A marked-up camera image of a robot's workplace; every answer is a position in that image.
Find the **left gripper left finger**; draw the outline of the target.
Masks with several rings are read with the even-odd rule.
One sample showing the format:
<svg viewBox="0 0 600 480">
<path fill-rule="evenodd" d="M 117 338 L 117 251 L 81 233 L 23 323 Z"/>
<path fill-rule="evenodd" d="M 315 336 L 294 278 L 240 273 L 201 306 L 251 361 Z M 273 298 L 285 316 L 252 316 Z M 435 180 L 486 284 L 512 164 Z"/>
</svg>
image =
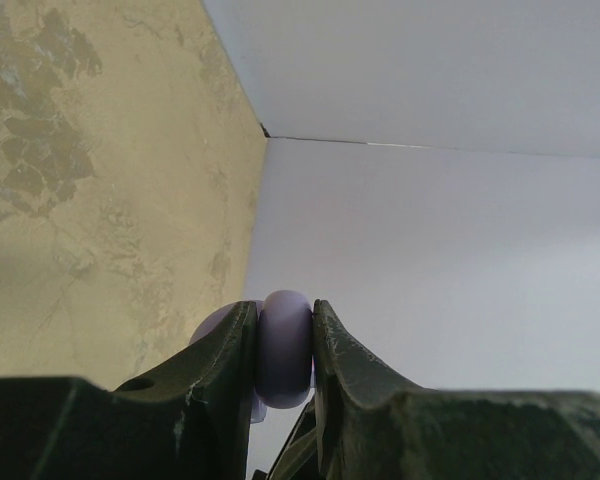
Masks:
<svg viewBox="0 0 600 480">
<path fill-rule="evenodd" d="M 257 306 L 104 390 L 80 377 L 0 378 L 0 479 L 242 479 Z"/>
</svg>

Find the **purple earbud charging case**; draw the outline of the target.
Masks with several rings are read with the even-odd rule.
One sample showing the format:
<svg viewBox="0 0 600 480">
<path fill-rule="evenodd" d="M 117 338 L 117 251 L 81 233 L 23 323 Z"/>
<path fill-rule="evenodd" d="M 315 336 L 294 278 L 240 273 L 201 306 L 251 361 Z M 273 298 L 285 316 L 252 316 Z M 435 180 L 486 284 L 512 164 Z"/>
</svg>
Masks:
<svg viewBox="0 0 600 480">
<path fill-rule="evenodd" d="M 257 310 L 254 387 L 250 422 L 267 409 L 301 405 L 314 387 L 313 312 L 300 292 L 278 290 L 255 302 Z"/>
</svg>

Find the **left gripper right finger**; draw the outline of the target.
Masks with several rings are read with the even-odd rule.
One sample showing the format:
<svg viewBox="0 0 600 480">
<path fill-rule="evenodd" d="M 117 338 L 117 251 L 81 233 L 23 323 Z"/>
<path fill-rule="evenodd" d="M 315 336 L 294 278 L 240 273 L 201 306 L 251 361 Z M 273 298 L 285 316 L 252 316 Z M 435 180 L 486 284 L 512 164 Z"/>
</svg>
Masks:
<svg viewBox="0 0 600 480">
<path fill-rule="evenodd" d="M 270 478 L 600 479 L 599 393 L 426 388 L 309 304 L 314 387 Z"/>
</svg>

